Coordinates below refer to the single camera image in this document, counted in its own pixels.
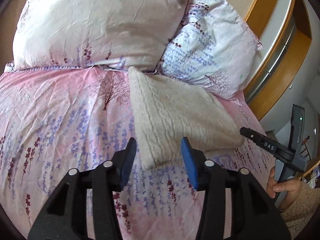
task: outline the fabric fold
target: fabric fold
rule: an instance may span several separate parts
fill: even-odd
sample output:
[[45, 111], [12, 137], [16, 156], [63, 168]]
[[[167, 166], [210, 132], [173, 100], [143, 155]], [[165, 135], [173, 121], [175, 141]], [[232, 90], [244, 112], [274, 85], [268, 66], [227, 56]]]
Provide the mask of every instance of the fabric fold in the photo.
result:
[[201, 151], [238, 148], [244, 138], [217, 98], [201, 87], [129, 68], [135, 132], [145, 169], [180, 162], [187, 136]]

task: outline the folded sweater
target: folded sweater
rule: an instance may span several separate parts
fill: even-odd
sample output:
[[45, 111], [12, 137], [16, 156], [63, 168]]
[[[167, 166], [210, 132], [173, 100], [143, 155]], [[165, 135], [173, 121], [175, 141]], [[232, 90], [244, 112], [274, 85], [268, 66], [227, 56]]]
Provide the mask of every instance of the folded sweater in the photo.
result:
[[203, 152], [240, 147], [244, 138], [217, 98], [198, 86], [129, 68], [130, 97], [142, 166], [154, 169], [181, 161], [188, 137]]
[[301, 191], [290, 207], [281, 213], [294, 239], [306, 226], [320, 204], [320, 188], [312, 189], [301, 183]]

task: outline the silver screw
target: silver screw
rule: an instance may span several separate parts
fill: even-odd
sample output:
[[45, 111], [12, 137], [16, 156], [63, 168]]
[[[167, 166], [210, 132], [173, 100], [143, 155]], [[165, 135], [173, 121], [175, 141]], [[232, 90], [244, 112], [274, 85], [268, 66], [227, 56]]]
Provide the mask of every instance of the silver screw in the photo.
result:
[[206, 160], [204, 162], [204, 165], [207, 167], [212, 167], [214, 165], [214, 162], [212, 160]]
[[78, 173], [78, 170], [77, 169], [71, 169], [71, 170], [69, 170], [68, 173], [69, 173], [70, 176], [73, 176], [73, 175], [76, 175]]
[[112, 161], [105, 161], [105, 162], [103, 163], [103, 167], [105, 167], [105, 168], [109, 168], [109, 167], [111, 167], [112, 165], [113, 165]]
[[248, 174], [249, 174], [249, 170], [248, 170], [247, 168], [242, 168], [242, 169], [240, 170], [240, 172], [241, 172], [241, 174], [243, 174], [243, 175], [248, 175]]

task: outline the beige fleece jacket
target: beige fleece jacket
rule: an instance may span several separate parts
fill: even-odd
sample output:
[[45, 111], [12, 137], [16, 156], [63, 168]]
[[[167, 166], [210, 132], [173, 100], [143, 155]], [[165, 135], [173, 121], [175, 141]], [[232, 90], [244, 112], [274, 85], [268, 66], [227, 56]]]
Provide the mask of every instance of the beige fleece jacket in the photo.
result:
[[298, 198], [291, 206], [281, 213], [285, 223], [294, 239], [306, 226], [320, 204], [320, 188], [312, 189], [309, 185], [301, 183]]

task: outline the bed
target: bed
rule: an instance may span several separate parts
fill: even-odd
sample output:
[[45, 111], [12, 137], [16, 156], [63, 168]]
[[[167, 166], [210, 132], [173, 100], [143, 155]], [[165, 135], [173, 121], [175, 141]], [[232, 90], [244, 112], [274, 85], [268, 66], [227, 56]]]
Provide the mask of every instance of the bed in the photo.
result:
[[[264, 133], [242, 91], [219, 101], [239, 127]], [[70, 168], [93, 169], [135, 137], [128, 72], [123, 68], [17, 70], [11, 62], [0, 77], [0, 106], [0, 203], [25, 238]], [[207, 158], [231, 170], [248, 168], [263, 187], [274, 165], [274, 159], [249, 140]], [[183, 164], [143, 169], [139, 146], [128, 186], [114, 193], [121, 233], [128, 240], [195, 239], [203, 199], [203, 192], [188, 182]], [[88, 236], [94, 238], [90, 191], [87, 221]]]

